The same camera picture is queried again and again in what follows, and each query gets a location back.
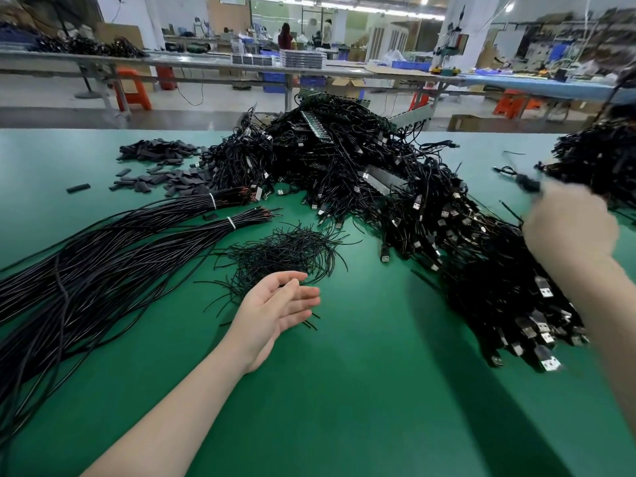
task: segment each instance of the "hand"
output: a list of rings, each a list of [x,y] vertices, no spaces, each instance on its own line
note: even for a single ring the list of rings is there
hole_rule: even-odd
[[[306,278],[298,271],[272,273],[243,298],[223,339],[245,355],[246,373],[265,361],[283,331],[308,319],[320,304],[318,288],[298,283]]]
[[[541,183],[541,192],[523,224],[525,243],[540,264],[612,257],[618,224],[603,199],[583,185],[552,180]]]

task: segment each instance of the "green tabletop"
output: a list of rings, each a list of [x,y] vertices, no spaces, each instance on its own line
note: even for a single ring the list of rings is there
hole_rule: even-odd
[[[219,143],[220,132],[0,130],[0,264],[10,263],[92,222],[163,197],[107,187],[118,147],[142,138]],[[444,149],[481,203],[524,212],[530,199],[492,165],[531,170],[549,156],[548,134],[425,133]],[[88,191],[66,187],[90,183]],[[241,229],[221,245],[255,240],[283,222],[316,222],[299,194],[272,196],[275,222]],[[239,208],[227,209],[231,216]],[[237,385],[203,442],[189,476],[632,476],[636,449],[591,348],[561,343],[558,373],[539,374],[504,353],[490,369],[475,339],[444,300],[392,252],[348,220],[360,244],[320,283],[314,321],[285,333],[261,369]],[[621,227],[616,257],[632,278],[635,235]],[[231,268],[195,279],[222,279]],[[192,279],[158,303],[126,335],[96,350],[13,441],[9,475],[75,476],[160,401],[225,334],[232,318],[220,289]]]

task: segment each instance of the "workbench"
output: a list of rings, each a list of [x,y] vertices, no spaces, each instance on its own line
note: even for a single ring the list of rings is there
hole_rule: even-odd
[[[131,175],[146,168],[118,163],[120,145],[157,137],[211,145],[227,135],[0,130],[0,265],[162,199],[161,189],[108,190],[122,168],[132,168]],[[459,143],[443,149],[444,162],[463,162],[459,175],[469,193],[512,221],[499,200],[524,213],[530,198],[491,167],[511,163],[503,151],[524,152],[513,162],[532,174],[556,137],[429,132],[418,140]],[[91,189],[65,191],[82,183]],[[284,223],[315,224],[301,197],[270,196],[264,204],[280,207],[282,216],[238,230],[219,247],[258,240],[289,227]],[[189,476],[633,475],[636,448],[591,347],[560,342],[555,356],[565,369],[556,373],[537,373],[507,352],[504,368],[489,368],[462,319],[411,271],[422,271],[413,261],[392,249],[382,264],[378,239],[358,232],[350,218],[343,231],[348,242],[360,242],[339,248],[348,271],[338,261],[319,283],[321,319],[312,318],[318,331],[298,326],[284,333],[264,365],[239,382]],[[635,245],[632,226],[622,221],[616,258],[632,279]],[[8,475],[77,476],[214,348],[227,330],[219,324],[236,308],[218,319],[219,304],[203,312],[222,290],[192,281],[234,272],[213,265],[209,259],[123,337],[87,358],[13,441]]]
[[[112,85],[115,91],[123,94],[122,79],[132,78],[122,76],[117,73],[117,66],[125,67],[173,67],[175,69],[200,69],[203,71],[218,71],[223,69],[236,69],[240,72],[275,72],[285,75],[284,82],[265,82],[260,80],[241,80],[235,78],[208,77],[203,73],[201,78],[174,77],[162,79],[156,76],[138,76],[144,82],[155,82],[158,80],[185,82],[185,83],[208,83],[208,84],[236,84],[249,83],[250,86],[278,86],[285,88],[284,110],[289,111],[294,107],[292,91],[295,87],[303,87],[303,78],[314,76],[322,77],[343,77],[353,79],[383,79],[383,80],[412,80],[417,83],[417,87],[399,86],[383,88],[388,93],[416,92],[418,98],[423,95],[433,97],[433,101],[428,105],[430,108],[428,118],[434,116],[436,107],[441,95],[467,96],[482,95],[481,93],[464,90],[465,87],[490,84],[503,89],[514,88],[524,92],[527,99],[530,96],[543,98],[553,103],[564,100],[606,100],[612,87],[592,82],[557,82],[555,80],[542,80],[536,78],[522,78],[511,76],[480,76],[476,74],[460,74],[459,76],[439,76],[428,72],[416,70],[399,70],[390,67],[379,67],[365,65],[361,63],[345,62],[340,60],[328,60],[322,69],[291,69],[274,65],[273,67],[262,67],[258,65],[238,65],[233,64],[230,54],[227,53],[206,53],[206,54],[180,54],[174,52],[147,51],[146,58],[130,59],[108,56],[94,55],[71,55],[63,53],[38,53],[28,52],[26,47],[16,47],[15,45],[4,47],[0,44],[0,74],[28,75],[38,77],[65,77],[78,78],[88,76],[95,79],[97,90],[101,94],[104,104],[114,121],[115,127],[125,128],[131,117],[131,111],[122,96],[123,109],[120,113],[116,107],[112,107],[108,85]],[[615,96],[615,103],[636,102],[636,89],[620,89]]]

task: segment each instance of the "person's right hand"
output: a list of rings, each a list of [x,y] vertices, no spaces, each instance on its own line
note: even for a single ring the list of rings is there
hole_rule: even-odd
[[[541,194],[523,224],[525,243],[540,264],[612,256],[618,224],[603,199],[583,185],[554,180],[541,183]]]

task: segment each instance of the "stack of gray panels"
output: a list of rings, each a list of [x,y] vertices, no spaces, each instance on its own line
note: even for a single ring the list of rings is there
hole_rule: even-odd
[[[311,50],[281,50],[281,65],[294,69],[320,70],[327,60],[327,54]]]
[[[274,57],[252,55],[251,53],[233,53],[232,63],[238,65],[256,65],[257,67],[271,67],[274,64]]]

